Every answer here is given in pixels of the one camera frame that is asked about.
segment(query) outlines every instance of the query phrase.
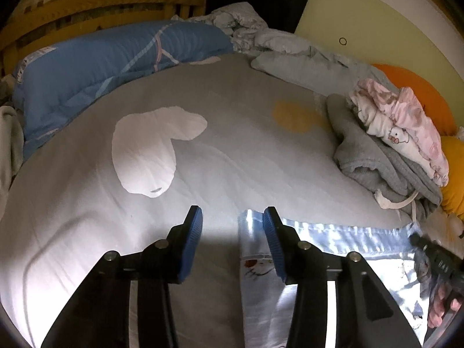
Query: bed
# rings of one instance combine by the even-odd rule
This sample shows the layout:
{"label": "bed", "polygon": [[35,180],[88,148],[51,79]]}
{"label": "bed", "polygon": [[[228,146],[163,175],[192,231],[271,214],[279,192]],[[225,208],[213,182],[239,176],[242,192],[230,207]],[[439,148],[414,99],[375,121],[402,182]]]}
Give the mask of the bed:
{"label": "bed", "polygon": [[[123,11],[66,18],[114,6]],[[3,69],[56,42],[205,9],[205,0],[51,1],[0,31]],[[141,251],[193,204],[203,209],[202,240],[191,275],[171,287],[180,345],[191,348],[244,346],[244,211],[274,205],[293,221],[383,229],[411,222],[339,171],[322,95],[252,69],[247,55],[206,53],[217,57],[115,85],[53,131],[14,179],[0,223],[0,298],[33,347],[103,253]]]}

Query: wall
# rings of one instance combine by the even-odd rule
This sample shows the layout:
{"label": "wall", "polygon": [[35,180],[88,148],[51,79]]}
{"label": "wall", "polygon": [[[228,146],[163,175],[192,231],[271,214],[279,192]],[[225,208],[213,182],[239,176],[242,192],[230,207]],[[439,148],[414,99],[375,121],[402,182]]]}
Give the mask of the wall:
{"label": "wall", "polygon": [[296,34],[333,52],[410,69],[464,126],[464,39],[431,0],[308,0]]}

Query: yellow printed spot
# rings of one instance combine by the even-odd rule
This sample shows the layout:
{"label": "yellow printed spot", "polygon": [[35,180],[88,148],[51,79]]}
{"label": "yellow printed spot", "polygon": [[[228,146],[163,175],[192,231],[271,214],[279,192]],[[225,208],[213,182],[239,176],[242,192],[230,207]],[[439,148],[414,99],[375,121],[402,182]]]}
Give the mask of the yellow printed spot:
{"label": "yellow printed spot", "polygon": [[277,101],[272,116],[282,128],[294,132],[309,132],[316,125],[329,131],[329,123],[317,111],[292,101]]}

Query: drawstring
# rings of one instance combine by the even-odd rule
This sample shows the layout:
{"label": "drawstring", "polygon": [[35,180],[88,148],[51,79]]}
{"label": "drawstring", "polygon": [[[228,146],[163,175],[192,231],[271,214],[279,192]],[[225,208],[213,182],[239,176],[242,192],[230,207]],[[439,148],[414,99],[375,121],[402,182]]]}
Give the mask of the drawstring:
{"label": "drawstring", "polygon": [[400,203],[394,203],[391,200],[388,200],[385,196],[382,195],[381,190],[377,190],[374,193],[375,200],[379,203],[380,208],[382,209],[401,209],[411,204],[412,207],[412,220],[413,222],[417,221],[417,210],[416,210],[416,200],[415,198],[419,195],[418,191],[414,191],[410,197],[406,200],[403,200]]}

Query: gray bed sheet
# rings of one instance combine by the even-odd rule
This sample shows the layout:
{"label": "gray bed sheet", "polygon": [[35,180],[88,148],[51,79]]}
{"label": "gray bed sheet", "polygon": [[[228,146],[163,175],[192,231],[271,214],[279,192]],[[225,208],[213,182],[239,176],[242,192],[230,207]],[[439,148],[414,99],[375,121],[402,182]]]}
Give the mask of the gray bed sheet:
{"label": "gray bed sheet", "polygon": [[[22,335],[39,347],[103,253],[141,251],[181,223],[192,204],[203,209],[203,235],[191,276],[171,287],[180,346],[189,348],[244,346],[243,211],[274,205],[283,217],[323,224],[410,222],[380,209],[371,192],[339,171],[320,98],[232,54],[130,82],[90,106],[24,164],[0,222],[0,298]],[[300,110],[322,117],[299,125],[307,132],[291,132],[275,120],[276,109],[288,105],[284,121],[303,119]],[[167,190],[154,198],[129,193],[112,161],[115,125],[171,106],[201,115],[207,127],[194,139],[171,140],[175,173]]]}

